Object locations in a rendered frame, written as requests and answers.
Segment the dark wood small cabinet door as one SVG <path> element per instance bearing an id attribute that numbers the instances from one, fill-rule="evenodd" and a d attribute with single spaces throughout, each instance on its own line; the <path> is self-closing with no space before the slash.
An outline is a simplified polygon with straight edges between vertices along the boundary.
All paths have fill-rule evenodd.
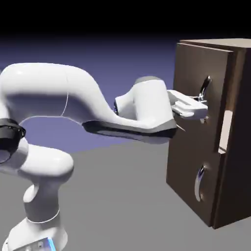
<path id="1" fill-rule="evenodd" d="M 208 226 L 214 222 L 223 162 L 218 150 L 201 145 L 184 127 L 169 143 L 167 183 Z M 197 201 L 194 185 L 202 165 L 206 171 L 200 185 L 201 201 Z"/>

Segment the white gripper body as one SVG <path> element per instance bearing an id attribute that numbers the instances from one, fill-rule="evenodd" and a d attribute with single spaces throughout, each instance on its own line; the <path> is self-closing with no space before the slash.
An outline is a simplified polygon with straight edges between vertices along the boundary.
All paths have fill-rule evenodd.
<path id="1" fill-rule="evenodd" d="M 205 118 L 208 106 L 176 90 L 167 90 L 172 111 L 182 118 Z"/>

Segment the dark wood large cabinet door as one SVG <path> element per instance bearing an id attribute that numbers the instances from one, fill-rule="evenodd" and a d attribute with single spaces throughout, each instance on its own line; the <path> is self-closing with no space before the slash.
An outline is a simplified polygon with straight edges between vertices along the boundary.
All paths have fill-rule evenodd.
<path id="1" fill-rule="evenodd" d="M 231 50 L 186 43 L 178 43 L 176 47 L 174 90 L 198 97 L 205 78 L 209 75 L 212 79 L 204 97 L 208 106 L 208 123 L 181 121 L 182 127 L 212 151 L 218 150 L 220 142 L 233 61 L 234 52 Z"/>

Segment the dark wood cabinet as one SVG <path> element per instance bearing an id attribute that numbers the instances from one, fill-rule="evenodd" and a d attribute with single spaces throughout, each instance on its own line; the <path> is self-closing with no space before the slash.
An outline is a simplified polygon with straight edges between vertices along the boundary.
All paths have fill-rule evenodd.
<path id="1" fill-rule="evenodd" d="M 179 43 L 234 52 L 218 146 L 224 162 L 211 226 L 217 229 L 251 217 L 251 39 L 180 40 Z M 182 120 L 185 119 L 176 117 L 179 129 L 183 129 Z"/>

